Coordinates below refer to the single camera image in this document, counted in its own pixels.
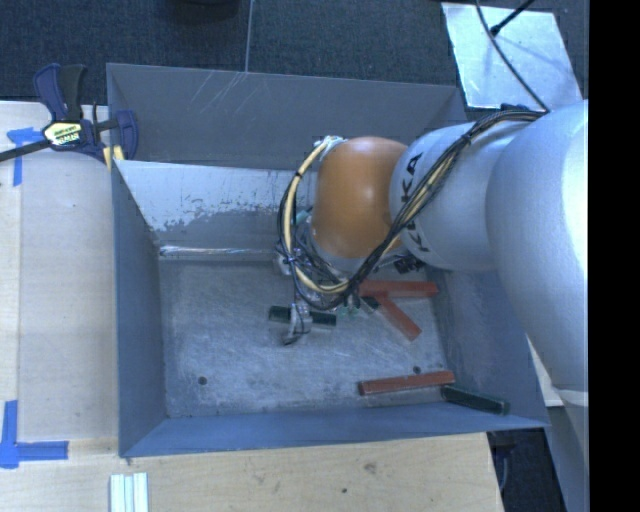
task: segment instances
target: bin floor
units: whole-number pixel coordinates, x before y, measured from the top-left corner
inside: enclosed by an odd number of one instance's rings
[[[414,274],[412,279],[424,278]],[[270,262],[161,261],[169,417],[327,409],[437,400],[437,390],[361,397],[360,380],[446,366],[430,299],[394,299],[422,333],[408,341],[378,312],[338,316],[284,346],[291,279]]]

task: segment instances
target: gray bin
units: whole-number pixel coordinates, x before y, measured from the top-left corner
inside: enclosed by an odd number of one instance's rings
[[[122,456],[380,441],[548,424],[526,336],[495,274],[427,269],[431,299],[398,299],[423,329],[338,318],[284,347],[272,265],[284,187],[324,135],[409,144],[465,122],[457,89],[131,65],[108,66],[109,106],[140,146],[113,171]],[[300,193],[313,201],[313,177]],[[507,400],[495,415],[437,389],[361,397],[357,381],[452,370]]]

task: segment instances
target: cable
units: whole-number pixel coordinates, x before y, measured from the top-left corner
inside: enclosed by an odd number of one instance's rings
[[[511,64],[511,62],[509,61],[507,56],[502,51],[502,48],[500,48],[500,46],[496,42],[496,39],[495,39],[495,37],[493,37],[493,34],[491,33],[491,29],[489,28],[489,25],[487,24],[487,20],[485,19],[484,14],[482,13],[482,9],[480,7],[480,0],[475,0],[475,4],[476,4],[476,11],[478,12],[478,17],[480,18],[480,23],[482,24],[482,27],[484,28],[484,31],[487,33],[487,37],[489,37],[489,40],[491,41],[491,44],[493,45],[493,47],[496,49],[496,51],[498,52],[498,54],[502,58],[502,61],[509,68],[511,73],[513,73],[513,76],[518,80],[518,82],[520,82],[520,85],[522,85],[522,87],[524,87],[525,90],[529,93],[529,96],[531,96],[531,98],[533,98],[533,100],[542,108],[542,110],[545,113],[549,112],[549,107],[547,107],[547,105],[540,99],[540,97],[533,91],[533,89],[531,89],[531,87],[529,87],[527,82],[524,81],[524,78],[522,78],[522,76],[520,75],[520,73],[518,73],[516,68],[513,67],[513,64]]]
[[[527,9],[527,7],[529,7],[535,1],[536,0],[527,0],[520,7],[518,7],[515,11],[513,11],[511,14],[509,14],[509,16],[507,16],[505,19],[503,19],[500,23],[497,23],[493,27],[491,27],[491,35],[493,37],[496,37],[498,35],[498,33],[504,27],[506,27],[509,23],[511,23],[515,18],[520,16],[520,14],[522,12],[524,12]]]

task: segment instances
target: table surface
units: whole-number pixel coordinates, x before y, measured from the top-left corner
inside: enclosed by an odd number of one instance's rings
[[[13,147],[5,136],[7,130],[27,126],[40,128],[47,117],[46,109],[39,104],[0,102],[0,151]],[[45,150],[37,157],[26,158],[25,180],[36,176],[36,171],[30,172],[30,169],[52,165],[51,162],[60,162],[68,156]],[[91,160],[73,155],[74,162],[82,162],[83,158]],[[46,345],[42,345],[41,350],[31,348],[26,354],[34,360],[29,361],[25,361],[24,353],[20,354],[20,305],[29,304],[26,302],[28,297],[21,297],[21,266],[30,263],[23,259],[23,252],[33,251],[29,244],[35,242],[22,239],[22,233],[28,231],[22,223],[24,187],[13,186],[13,166],[13,161],[0,164],[0,340],[3,352],[0,358],[0,406],[4,406],[4,401],[20,397],[21,405],[37,409],[33,396],[29,397],[29,403],[23,403],[18,383],[25,381],[25,376],[20,374],[19,368],[24,373],[25,367],[46,366],[55,349],[47,350]],[[58,173],[60,179],[64,179],[64,166],[54,167],[51,167],[52,176]],[[108,173],[106,167],[97,172]],[[89,193],[104,194],[105,191],[97,188]],[[87,198],[89,201],[99,199]],[[65,249],[63,245],[55,250],[78,249]],[[81,281],[83,273],[89,271],[80,265],[67,276]],[[64,294],[64,290],[52,289],[51,283],[47,286],[46,293],[52,303]],[[40,324],[42,331],[46,331],[49,321],[44,318]],[[70,403],[99,400],[104,390],[97,389],[87,395],[86,386],[74,385],[73,379],[82,375],[82,369],[74,370],[78,365],[84,365],[82,358],[67,355],[65,362],[71,375],[68,382],[62,382],[59,377],[48,380],[46,375],[40,375],[43,382],[39,385],[51,387],[54,394],[56,386],[66,386],[65,397]],[[98,414],[109,411],[109,407],[98,408]],[[78,435],[70,439],[68,460],[27,462],[15,470],[0,469],[0,510],[107,510],[110,475],[136,472],[148,473],[152,512],[504,510],[488,441],[483,433],[138,459],[118,457],[117,438],[113,435]]]

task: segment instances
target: blue tape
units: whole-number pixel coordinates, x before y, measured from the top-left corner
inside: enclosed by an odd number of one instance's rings
[[[9,130],[7,137],[13,142],[16,147],[20,147],[24,144],[31,142],[38,142],[44,139],[42,133],[38,130],[34,130],[33,127],[20,128],[18,130]],[[22,183],[22,157],[19,156],[13,163],[13,186],[17,187]]]
[[[4,423],[0,441],[0,467],[15,469],[20,462],[33,460],[66,460],[69,441],[47,441],[41,443],[18,443],[18,401],[4,404]]]

